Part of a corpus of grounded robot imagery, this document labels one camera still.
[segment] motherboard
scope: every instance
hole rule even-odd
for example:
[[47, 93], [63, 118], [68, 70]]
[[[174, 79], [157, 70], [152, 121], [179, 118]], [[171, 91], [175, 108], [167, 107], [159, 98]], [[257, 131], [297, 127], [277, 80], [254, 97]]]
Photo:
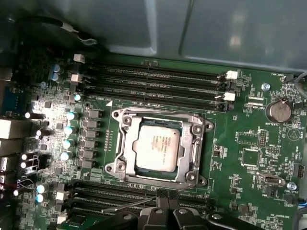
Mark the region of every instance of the motherboard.
[[158, 188], [204, 217], [290, 229], [307, 125], [292, 73], [23, 50], [2, 109], [32, 122], [18, 175], [35, 184], [14, 193], [18, 229], [86, 229]]

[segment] cpu socket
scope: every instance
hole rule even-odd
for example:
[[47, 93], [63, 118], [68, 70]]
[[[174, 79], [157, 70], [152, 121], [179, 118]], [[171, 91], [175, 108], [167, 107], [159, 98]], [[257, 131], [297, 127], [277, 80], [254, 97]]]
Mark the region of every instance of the cpu socket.
[[196, 114], [139, 107], [112, 112], [119, 122], [115, 161], [105, 166], [123, 182], [182, 189], [204, 186], [199, 175], [204, 132], [213, 123]]

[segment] blue cable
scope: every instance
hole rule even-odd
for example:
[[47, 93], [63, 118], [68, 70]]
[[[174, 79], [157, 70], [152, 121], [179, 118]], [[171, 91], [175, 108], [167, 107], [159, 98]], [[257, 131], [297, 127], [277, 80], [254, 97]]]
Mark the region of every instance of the blue cable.
[[302, 204], [298, 204], [299, 206], [303, 206], [303, 207], [305, 207], [305, 206], [307, 206], [307, 202], [305, 202], [305, 203], [302, 203]]

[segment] red wire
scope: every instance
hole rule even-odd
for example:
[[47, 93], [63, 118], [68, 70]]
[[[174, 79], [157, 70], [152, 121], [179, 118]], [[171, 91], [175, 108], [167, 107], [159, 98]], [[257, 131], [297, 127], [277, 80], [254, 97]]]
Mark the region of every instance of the red wire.
[[16, 185], [16, 184], [5, 184], [5, 183], [1, 183], [1, 182], [0, 182], [0, 185], [2, 185], [2, 186], [4, 186], [4, 187], [17, 188], [17, 185]]

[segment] metal socket frame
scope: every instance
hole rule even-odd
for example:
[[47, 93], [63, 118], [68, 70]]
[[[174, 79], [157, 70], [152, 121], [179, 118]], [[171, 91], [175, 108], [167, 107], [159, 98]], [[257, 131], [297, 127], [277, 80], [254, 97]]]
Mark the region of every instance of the metal socket frame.
[[[191, 185], [204, 186], [207, 180], [199, 175], [201, 146], [204, 132], [213, 130], [213, 123], [197, 114], [179, 111], [157, 110], [139, 107], [128, 107], [112, 112], [113, 119], [119, 122], [116, 158], [105, 166], [108, 174], [123, 182], [147, 184], [159, 187], [182, 189]], [[180, 146], [182, 156], [178, 156], [178, 171], [175, 179], [159, 179], [140, 176], [135, 172], [136, 152], [133, 143], [139, 138], [140, 125], [143, 120], [154, 119], [178, 122], [182, 127]]]

